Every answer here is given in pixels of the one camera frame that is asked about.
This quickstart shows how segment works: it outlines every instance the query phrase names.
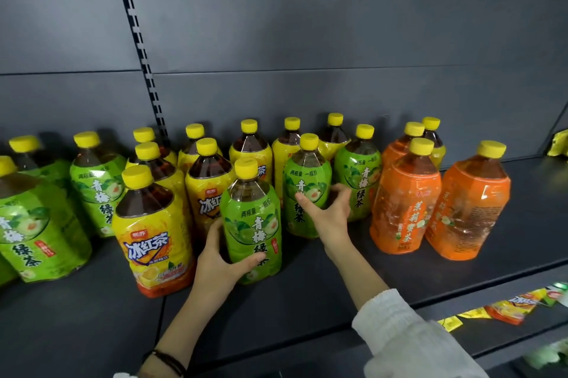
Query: right hand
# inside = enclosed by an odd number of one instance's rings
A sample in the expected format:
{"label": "right hand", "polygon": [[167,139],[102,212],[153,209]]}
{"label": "right hand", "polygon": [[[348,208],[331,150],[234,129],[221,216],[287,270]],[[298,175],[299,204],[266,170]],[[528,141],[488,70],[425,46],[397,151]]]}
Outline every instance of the right hand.
{"label": "right hand", "polygon": [[347,217],[351,212],[349,205],[351,188],[343,184],[335,184],[331,186],[331,191],[337,193],[337,197],[326,210],[317,207],[302,193],[296,193],[295,198],[314,221],[325,252],[333,259],[337,252],[351,244],[347,233]]}

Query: hand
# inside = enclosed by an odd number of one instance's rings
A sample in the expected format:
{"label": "hand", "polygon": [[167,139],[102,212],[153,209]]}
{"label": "hand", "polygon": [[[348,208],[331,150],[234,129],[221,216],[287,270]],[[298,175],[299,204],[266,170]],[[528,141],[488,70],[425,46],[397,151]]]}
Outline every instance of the hand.
{"label": "hand", "polygon": [[228,264],[219,254],[222,230],[222,220],[217,218],[209,228],[205,248],[197,259],[195,281],[190,293],[190,297],[205,310],[211,311],[211,315],[221,307],[237,281],[266,258],[266,253],[257,252],[238,263]]}
{"label": "hand", "polygon": [[349,196],[351,188],[343,184],[331,186],[331,191],[337,193],[333,204],[326,210],[320,209],[302,193],[296,193],[296,201],[314,221],[317,233],[323,242],[325,252],[334,259],[346,245],[351,244],[347,233],[347,217],[351,212]]}

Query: white sleeve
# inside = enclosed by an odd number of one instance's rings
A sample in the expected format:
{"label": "white sleeve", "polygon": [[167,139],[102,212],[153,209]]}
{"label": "white sleeve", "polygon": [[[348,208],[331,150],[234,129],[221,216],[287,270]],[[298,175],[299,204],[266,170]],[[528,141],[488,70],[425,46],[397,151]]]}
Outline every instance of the white sleeve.
{"label": "white sleeve", "polygon": [[450,333],[424,321],[397,290],[365,303],[352,326],[373,354],[367,378],[488,378]]}

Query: black bracelet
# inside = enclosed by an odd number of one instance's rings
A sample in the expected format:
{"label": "black bracelet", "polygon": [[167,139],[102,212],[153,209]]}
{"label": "black bracelet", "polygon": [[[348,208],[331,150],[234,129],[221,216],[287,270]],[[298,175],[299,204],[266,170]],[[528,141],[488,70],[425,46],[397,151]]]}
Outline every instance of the black bracelet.
{"label": "black bracelet", "polygon": [[183,377],[187,373],[187,369],[174,357],[169,354],[162,353],[158,350],[152,350],[149,353],[144,354],[144,361],[151,355],[158,357],[163,363],[167,364],[171,370],[173,370],[178,376]]}

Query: yellow bottle cap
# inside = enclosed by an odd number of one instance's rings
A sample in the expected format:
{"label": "yellow bottle cap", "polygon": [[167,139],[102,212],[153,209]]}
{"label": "yellow bottle cap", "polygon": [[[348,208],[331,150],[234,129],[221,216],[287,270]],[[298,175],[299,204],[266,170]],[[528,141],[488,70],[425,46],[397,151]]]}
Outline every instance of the yellow bottle cap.
{"label": "yellow bottle cap", "polygon": [[306,132],[300,136],[300,147],[305,151],[315,151],[318,143],[319,138],[316,134]]}
{"label": "yellow bottle cap", "polygon": [[5,155],[0,156],[0,177],[5,176],[6,174],[15,173],[17,171],[18,168],[14,164],[13,159]]}
{"label": "yellow bottle cap", "polygon": [[77,146],[83,149],[94,148],[101,144],[99,135],[94,131],[83,131],[73,136]]}
{"label": "yellow bottle cap", "polygon": [[427,156],[432,153],[434,149],[434,142],[422,137],[416,137],[410,141],[409,150],[415,155]]}
{"label": "yellow bottle cap", "polygon": [[148,141],[153,141],[156,138],[156,133],[150,127],[137,128],[133,131],[134,140],[138,143],[146,143]]}
{"label": "yellow bottle cap", "polygon": [[343,114],[330,113],[329,115],[327,115],[327,123],[330,124],[332,127],[338,127],[343,123]]}
{"label": "yellow bottle cap", "polygon": [[360,139],[371,139],[373,133],[375,132],[375,127],[369,124],[359,124],[357,125],[357,130],[355,131],[355,136]]}
{"label": "yellow bottle cap", "polygon": [[160,158],[160,147],[155,141],[137,144],[134,150],[136,151],[136,156],[142,161]]}
{"label": "yellow bottle cap", "polygon": [[147,165],[133,165],[128,167],[122,172],[122,180],[124,180],[124,185],[130,189],[146,188],[154,182],[150,167]]}
{"label": "yellow bottle cap", "polygon": [[295,118],[294,116],[290,116],[289,118],[284,119],[284,128],[289,131],[299,130],[300,118]]}
{"label": "yellow bottle cap", "polygon": [[245,134],[254,134],[259,129],[259,123],[254,119],[245,119],[241,121],[241,131]]}
{"label": "yellow bottle cap", "polygon": [[36,136],[20,136],[10,139],[10,147],[14,152],[24,153],[39,149],[39,140]]}
{"label": "yellow bottle cap", "polygon": [[404,133],[412,137],[420,137],[424,134],[424,124],[420,122],[407,122],[404,126]]}
{"label": "yellow bottle cap", "polygon": [[499,141],[481,140],[479,142],[479,146],[477,146],[477,155],[481,155],[486,158],[501,158],[505,155],[506,149],[507,146]]}
{"label": "yellow bottle cap", "polygon": [[433,118],[431,116],[426,116],[422,119],[424,124],[424,129],[434,131],[440,126],[440,120],[438,118]]}
{"label": "yellow bottle cap", "polygon": [[253,179],[259,174],[259,163],[254,158],[239,158],[235,161],[235,173],[239,179]]}
{"label": "yellow bottle cap", "polygon": [[214,155],[217,152],[217,140],[210,137],[197,140],[197,153],[203,156]]}
{"label": "yellow bottle cap", "polygon": [[189,124],[185,127],[185,134],[190,139],[200,139],[205,136],[205,128],[203,128],[202,124]]}

